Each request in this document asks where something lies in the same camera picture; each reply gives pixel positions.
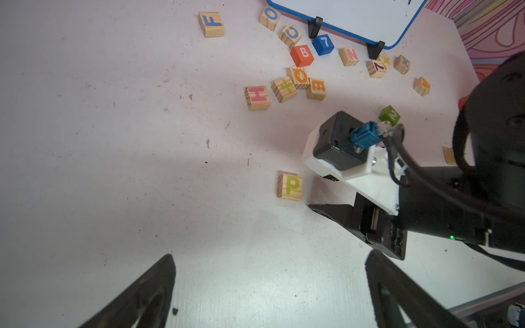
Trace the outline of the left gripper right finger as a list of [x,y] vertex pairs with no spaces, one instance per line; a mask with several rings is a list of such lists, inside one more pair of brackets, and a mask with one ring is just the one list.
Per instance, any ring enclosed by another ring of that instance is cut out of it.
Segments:
[[378,327],[406,327],[403,310],[416,327],[465,327],[380,251],[365,262]]

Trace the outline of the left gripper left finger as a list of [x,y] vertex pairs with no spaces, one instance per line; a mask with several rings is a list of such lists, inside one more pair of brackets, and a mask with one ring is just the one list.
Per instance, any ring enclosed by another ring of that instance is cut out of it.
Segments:
[[165,327],[176,266],[166,254],[82,327]]

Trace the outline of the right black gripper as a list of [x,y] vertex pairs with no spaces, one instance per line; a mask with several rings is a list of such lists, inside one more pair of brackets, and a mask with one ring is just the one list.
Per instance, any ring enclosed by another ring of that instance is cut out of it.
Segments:
[[399,228],[392,216],[362,195],[356,196],[354,205],[310,204],[308,207],[373,249],[397,260],[405,259],[407,231]]

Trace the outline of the wooden block green P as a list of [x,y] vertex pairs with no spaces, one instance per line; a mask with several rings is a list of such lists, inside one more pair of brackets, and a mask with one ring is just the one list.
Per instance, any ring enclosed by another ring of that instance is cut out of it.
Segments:
[[300,176],[281,174],[278,179],[277,197],[287,200],[303,200],[304,180]]

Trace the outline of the wooden block blue R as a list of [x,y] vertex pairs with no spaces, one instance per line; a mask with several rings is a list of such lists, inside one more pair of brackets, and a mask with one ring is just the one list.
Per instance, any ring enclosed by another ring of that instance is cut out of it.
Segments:
[[444,160],[448,165],[457,165],[455,160],[454,151],[452,148],[442,147]]

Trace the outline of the wooden block orange A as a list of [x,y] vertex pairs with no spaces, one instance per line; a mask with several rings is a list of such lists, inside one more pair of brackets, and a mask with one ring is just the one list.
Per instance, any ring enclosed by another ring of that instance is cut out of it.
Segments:
[[431,84],[424,77],[419,77],[415,80],[413,88],[420,96],[426,96],[431,91]]

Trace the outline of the wooden block orange E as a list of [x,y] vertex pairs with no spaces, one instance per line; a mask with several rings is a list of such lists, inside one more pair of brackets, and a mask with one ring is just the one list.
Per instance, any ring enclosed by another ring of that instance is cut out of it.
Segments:
[[327,96],[325,81],[310,77],[306,95],[308,99],[322,101]]

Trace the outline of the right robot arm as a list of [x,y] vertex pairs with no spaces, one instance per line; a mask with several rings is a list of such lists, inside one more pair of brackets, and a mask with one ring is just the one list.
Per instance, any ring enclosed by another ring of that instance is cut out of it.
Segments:
[[422,167],[403,145],[405,129],[337,112],[312,132],[303,160],[343,181],[353,204],[311,204],[363,243],[403,260],[409,232],[524,252],[524,54],[499,65],[460,107],[455,167]]

